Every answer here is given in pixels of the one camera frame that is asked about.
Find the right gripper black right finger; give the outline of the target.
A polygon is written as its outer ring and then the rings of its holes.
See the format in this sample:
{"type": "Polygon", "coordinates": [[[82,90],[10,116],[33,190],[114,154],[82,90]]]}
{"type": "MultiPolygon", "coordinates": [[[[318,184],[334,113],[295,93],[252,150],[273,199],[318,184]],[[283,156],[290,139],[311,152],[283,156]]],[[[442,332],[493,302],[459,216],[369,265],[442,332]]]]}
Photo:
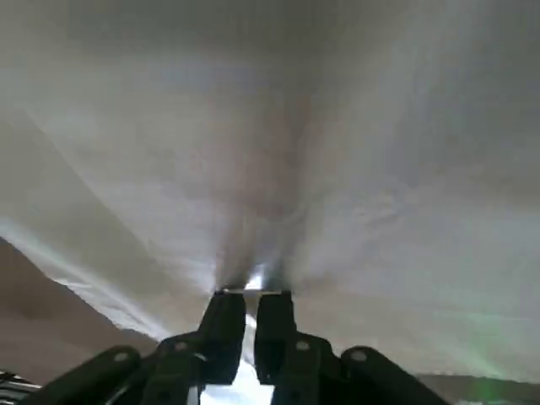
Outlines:
{"type": "Polygon", "coordinates": [[[326,339],[300,332],[290,292],[261,297],[254,361],[259,382],[273,387],[274,405],[447,404],[373,348],[353,346],[337,356],[326,339]]]}

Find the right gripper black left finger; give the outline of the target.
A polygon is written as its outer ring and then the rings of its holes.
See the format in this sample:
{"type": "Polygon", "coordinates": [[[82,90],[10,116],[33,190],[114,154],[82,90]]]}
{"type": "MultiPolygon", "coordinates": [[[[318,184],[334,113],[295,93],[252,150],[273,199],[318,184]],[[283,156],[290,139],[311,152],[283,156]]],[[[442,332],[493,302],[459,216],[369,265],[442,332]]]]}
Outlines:
{"type": "Polygon", "coordinates": [[[213,294],[193,332],[168,337],[149,355],[115,346],[40,389],[42,404],[198,404],[208,385],[235,379],[246,329],[241,294],[213,294]]]}

